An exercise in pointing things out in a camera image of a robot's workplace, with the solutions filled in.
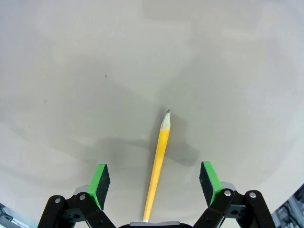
screw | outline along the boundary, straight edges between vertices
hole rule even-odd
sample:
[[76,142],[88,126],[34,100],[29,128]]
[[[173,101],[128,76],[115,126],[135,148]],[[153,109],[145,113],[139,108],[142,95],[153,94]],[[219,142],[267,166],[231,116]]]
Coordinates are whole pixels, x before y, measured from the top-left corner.
[[257,197],[257,195],[256,195],[254,192],[249,193],[249,196],[250,196],[251,198]]
[[229,190],[224,191],[225,196],[231,196],[231,192]]
[[81,196],[79,196],[79,199],[80,200],[84,200],[86,198],[86,196],[85,195],[81,195]]

yellow pencil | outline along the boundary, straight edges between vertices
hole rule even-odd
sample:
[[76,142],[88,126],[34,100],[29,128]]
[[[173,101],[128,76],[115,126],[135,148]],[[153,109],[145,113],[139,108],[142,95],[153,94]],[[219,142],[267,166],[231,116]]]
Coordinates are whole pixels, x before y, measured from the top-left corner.
[[170,110],[167,111],[165,118],[162,121],[160,134],[158,136],[158,142],[156,147],[156,154],[154,158],[153,170],[149,185],[148,197],[146,201],[146,207],[144,209],[143,222],[148,222],[152,204],[154,201],[154,196],[156,193],[158,179],[160,177],[161,169],[162,169],[162,161],[165,156],[166,146],[170,133]]

white table surface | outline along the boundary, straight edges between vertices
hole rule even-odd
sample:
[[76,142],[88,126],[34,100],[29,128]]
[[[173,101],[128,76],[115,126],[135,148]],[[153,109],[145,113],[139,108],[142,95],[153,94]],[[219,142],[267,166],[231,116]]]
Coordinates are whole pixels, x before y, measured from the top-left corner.
[[171,135],[151,222],[199,218],[212,161],[271,211],[304,182],[304,4],[0,1],[0,202],[38,222],[107,163],[105,212],[140,221],[159,127]]

